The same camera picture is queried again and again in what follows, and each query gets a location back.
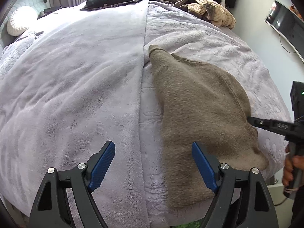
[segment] finger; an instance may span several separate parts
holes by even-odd
[[[286,170],[284,168],[284,171],[283,171],[283,178],[285,178],[287,181],[292,181],[293,180],[293,175],[290,171]]]
[[[301,156],[294,156],[292,158],[292,163],[295,167],[304,170],[304,157]]]
[[[282,184],[283,184],[284,186],[288,186],[288,185],[289,185],[289,182],[288,182],[285,178],[283,178],[283,179],[282,179]]]
[[[289,155],[287,155],[286,158],[285,158],[284,169],[286,169],[287,171],[290,171],[290,172],[293,171],[292,161],[291,161]]]

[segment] brown sweater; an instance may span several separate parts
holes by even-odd
[[[149,47],[153,82],[163,108],[163,163],[171,208],[212,197],[191,155],[201,141],[208,153],[235,169],[263,170],[268,161],[257,147],[257,131],[247,122],[248,97],[238,81],[215,65]]]

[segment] television screen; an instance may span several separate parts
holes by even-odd
[[[274,1],[265,19],[293,46],[303,61],[304,22],[278,1]]]

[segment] blue gripper pad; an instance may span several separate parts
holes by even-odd
[[[114,158],[115,155],[115,144],[111,142],[107,149],[104,151],[102,156],[100,157],[99,161],[95,165],[94,169],[91,173],[91,181],[88,186],[88,189],[93,192],[94,189],[100,187],[105,174],[107,173],[109,166]]]
[[[214,171],[195,142],[192,143],[192,157],[194,158],[196,166],[199,169],[206,187],[211,189],[213,193],[216,193],[218,190],[218,185],[215,181]]]

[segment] green fabric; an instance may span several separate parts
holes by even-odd
[[[172,226],[171,228],[199,228],[199,226],[201,225],[202,222],[203,222],[203,219],[200,219],[198,221],[190,222],[188,224]]]

